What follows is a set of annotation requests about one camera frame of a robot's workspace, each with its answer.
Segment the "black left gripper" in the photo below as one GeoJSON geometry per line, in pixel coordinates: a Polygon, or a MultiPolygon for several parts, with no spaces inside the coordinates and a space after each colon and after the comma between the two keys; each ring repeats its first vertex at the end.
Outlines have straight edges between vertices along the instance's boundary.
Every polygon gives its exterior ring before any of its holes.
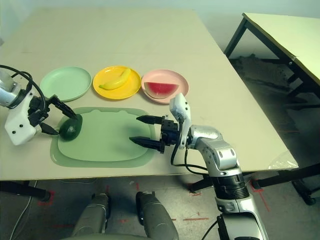
{"type": "Polygon", "coordinates": [[[43,121],[49,116],[48,112],[50,111],[49,105],[54,105],[57,109],[70,119],[76,119],[76,113],[64,102],[62,102],[56,95],[51,96],[50,98],[45,97],[46,106],[43,108],[42,98],[39,96],[33,96],[30,103],[28,113],[28,120],[31,126],[36,127],[40,126],[41,132],[47,135],[59,135],[59,129],[53,128],[52,126],[44,123],[43,121]]]}

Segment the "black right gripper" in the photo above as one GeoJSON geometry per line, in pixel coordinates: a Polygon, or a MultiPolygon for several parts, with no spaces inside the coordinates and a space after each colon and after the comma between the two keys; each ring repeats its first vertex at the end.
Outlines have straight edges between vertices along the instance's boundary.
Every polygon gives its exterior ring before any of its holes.
{"type": "Polygon", "coordinates": [[[166,146],[175,145],[178,143],[180,132],[179,126],[173,120],[166,119],[165,116],[154,116],[154,115],[141,115],[136,118],[136,120],[150,125],[161,125],[160,128],[160,139],[153,140],[149,137],[134,136],[129,139],[144,148],[154,149],[160,153],[165,152],[166,146]]]}

